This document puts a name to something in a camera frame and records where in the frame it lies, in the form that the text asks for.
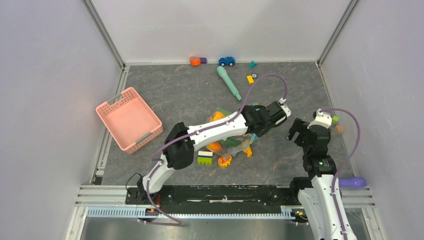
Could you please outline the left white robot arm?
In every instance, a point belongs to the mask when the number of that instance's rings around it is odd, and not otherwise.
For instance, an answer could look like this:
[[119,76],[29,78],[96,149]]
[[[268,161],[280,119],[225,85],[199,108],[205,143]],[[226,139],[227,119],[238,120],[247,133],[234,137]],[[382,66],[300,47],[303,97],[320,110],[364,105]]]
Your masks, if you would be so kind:
[[137,182],[137,196],[145,204],[153,203],[174,171],[193,163],[197,150],[229,137],[245,134],[261,137],[284,123],[291,113],[286,104],[274,101],[267,106],[244,105],[229,116],[201,125],[175,124],[164,145],[151,157],[155,166]]

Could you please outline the pink plastic basket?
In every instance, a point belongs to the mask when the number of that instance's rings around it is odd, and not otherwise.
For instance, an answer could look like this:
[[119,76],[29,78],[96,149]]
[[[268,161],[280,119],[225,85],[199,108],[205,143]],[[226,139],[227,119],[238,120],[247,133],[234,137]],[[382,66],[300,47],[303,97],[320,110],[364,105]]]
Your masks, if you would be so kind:
[[119,148],[129,155],[164,131],[162,121],[133,87],[98,105],[95,111]]

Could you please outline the clear zip top bag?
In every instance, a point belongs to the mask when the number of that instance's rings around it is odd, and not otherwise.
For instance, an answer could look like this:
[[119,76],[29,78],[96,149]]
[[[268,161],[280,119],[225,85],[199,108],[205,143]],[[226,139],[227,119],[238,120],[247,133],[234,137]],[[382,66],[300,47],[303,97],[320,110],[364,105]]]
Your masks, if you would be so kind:
[[[215,111],[208,117],[207,121],[217,121],[228,117],[231,114],[233,114],[233,112],[217,107]],[[245,152],[246,155],[250,157],[252,155],[250,145],[259,139],[260,138],[253,133],[236,135],[210,143],[206,146],[206,148],[209,151],[214,152],[222,157],[227,155],[234,157],[238,152]]]

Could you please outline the orange green toy mango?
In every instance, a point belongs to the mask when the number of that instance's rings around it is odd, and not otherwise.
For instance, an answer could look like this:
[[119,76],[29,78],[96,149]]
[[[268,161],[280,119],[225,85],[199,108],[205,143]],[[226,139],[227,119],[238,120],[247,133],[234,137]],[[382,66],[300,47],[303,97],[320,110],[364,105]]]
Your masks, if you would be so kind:
[[212,143],[209,143],[209,144],[206,146],[206,148],[207,148],[209,151],[214,152],[214,153],[218,153],[218,152],[220,152],[220,151],[223,149],[222,145],[221,145],[219,142],[212,142]]

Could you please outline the light green toy bean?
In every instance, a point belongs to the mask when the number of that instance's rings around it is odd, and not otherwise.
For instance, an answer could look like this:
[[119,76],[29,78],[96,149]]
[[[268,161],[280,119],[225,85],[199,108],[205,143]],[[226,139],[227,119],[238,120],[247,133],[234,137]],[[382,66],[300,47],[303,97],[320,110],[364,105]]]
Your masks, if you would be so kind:
[[226,140],[222,141],[222,145],[228,148],[235,148],[238,146],[241,146],[243,143],[243,140],[238,139],[237,137],[228,137]]

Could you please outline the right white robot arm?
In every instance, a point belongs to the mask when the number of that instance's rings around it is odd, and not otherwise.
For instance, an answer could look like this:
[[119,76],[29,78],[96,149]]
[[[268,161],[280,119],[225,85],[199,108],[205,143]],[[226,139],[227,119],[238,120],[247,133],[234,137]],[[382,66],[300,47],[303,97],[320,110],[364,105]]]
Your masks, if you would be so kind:
[[328,154],[331,121],[315,118],[309,123],[296,118],[286,139],[302,148],[307,177],[290,183],[289,199],[301,204],[316,240],[355,240],[357,236],[342,202],[337,167]]

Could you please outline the yellow toy corn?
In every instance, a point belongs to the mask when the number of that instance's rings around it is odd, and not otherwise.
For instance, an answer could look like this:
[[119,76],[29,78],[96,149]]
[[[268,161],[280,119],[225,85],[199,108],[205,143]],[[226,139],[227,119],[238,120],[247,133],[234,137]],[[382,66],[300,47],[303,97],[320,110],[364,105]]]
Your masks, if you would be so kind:
[[225,118],[226,115],[222,113],[221,111],[215,111],[209,118],[209,122],[214,122],[220,119]]

